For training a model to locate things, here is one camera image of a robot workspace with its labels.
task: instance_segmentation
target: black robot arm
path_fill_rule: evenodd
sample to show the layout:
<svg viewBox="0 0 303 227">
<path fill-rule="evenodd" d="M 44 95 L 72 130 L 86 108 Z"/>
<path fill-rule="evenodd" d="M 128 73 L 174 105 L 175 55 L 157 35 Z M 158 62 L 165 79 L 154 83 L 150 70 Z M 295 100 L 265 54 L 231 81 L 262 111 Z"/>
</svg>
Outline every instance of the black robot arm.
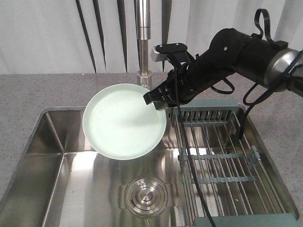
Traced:
<svg viewBox="0 0 303 227">
<path fill-rule="evenodd" d="M 181 104 L 189 103 L 200 92 L 212 88 L 230 94 L 234 87 L 226 79 L 237 72 L 268 88 L 268 93 L 289 89 L 303 96 L 302 51 L 288 48 L 284 41 L 274 42 L 269 33 L 269 17 L 265 20 L 265 35 L 258 21 L 260 14 L 267 18 L 265 9 L 258 9 L 255 24 L 260 34 L 247 35 L 234 28 L 218 32 L 209 49 L 194 59 L 184 44 L 163 44 L 152 51 L 154 61 L 168 60 L 174 69 L 167 79 L 154 90 L 146 93 L 146 104 L 154 102 L 157 109 L 176 106 L 175 77 L 178 80 L 178 99 Z M 232 91 L 220 91 L 213 87 L 225 81 Z"/>
</svg>

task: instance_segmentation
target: sink drain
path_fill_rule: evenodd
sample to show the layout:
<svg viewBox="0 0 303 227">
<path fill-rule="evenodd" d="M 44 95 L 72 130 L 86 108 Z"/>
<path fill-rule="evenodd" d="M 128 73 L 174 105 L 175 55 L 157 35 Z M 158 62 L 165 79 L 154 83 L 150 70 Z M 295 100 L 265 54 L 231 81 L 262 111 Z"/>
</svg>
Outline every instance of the sink drain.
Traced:
<svg viewBox="0 0 303 227">
<path fill-rule="evenodd" d="M 159 215 L 166 208 L 167 199 L 164 183 L 155 177 L 136 180 L 126 193 L 129 210 L 141 218 Z"/>
</svg>

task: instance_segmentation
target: drying rack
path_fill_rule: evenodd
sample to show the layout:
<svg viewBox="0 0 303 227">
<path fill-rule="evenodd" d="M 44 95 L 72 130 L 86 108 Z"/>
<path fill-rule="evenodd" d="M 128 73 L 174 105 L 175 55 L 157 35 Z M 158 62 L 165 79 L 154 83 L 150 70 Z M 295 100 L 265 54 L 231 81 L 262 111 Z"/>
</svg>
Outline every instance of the drying rack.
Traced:
<svg viewBox="0 0 303 227">
<path fill-rule="evenodd" d="M 282 190 L 272 179 L 263 145 L 252 137 L 249 123 L 237 138 L 243 110 L 233 99 L 197 99 L 181 107 L 198 181 L 212 216 L 242 216 L 293 213 L 283 201 Z M 191 225 L 206 217 L 196 191 L 178 112 L 171 115 L 175 129 L 182 182 Z"/>
</svg>

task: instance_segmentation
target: faucet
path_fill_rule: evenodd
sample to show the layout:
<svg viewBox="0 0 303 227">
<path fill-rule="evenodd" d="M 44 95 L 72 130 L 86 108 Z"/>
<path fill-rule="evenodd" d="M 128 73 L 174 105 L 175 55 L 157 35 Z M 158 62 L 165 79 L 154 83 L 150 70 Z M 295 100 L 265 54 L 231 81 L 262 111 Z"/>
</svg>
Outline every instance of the faucet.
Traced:
<svg viewBox="0 0 303 227">
<path fill-rule="evenodd" d="M 137 83 L 149 90 L 152 88 L 152 72 L 148 70 L 148 40 L 151 39 L 150 0 L 135 0 L 136 30 L 139 44 Z"/>
</svg>

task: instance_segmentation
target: light green plate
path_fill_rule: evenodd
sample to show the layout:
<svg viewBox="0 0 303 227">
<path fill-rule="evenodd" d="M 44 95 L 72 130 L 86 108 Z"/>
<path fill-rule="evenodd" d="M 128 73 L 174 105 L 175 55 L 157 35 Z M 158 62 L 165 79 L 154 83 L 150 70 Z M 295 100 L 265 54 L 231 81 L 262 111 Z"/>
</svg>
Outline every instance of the light green plate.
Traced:
<svg viewBox="0 0 303 227">
<path fill-rule="evenodd" d="M 83 116 L 83 130 L 91 146 L 119 160 L 141 157 L 154 149 L 166 127 L 165 110 L 146 105 L 149 90 L 134 84 L 117 84 L 97 93 Z"/>
</svg>

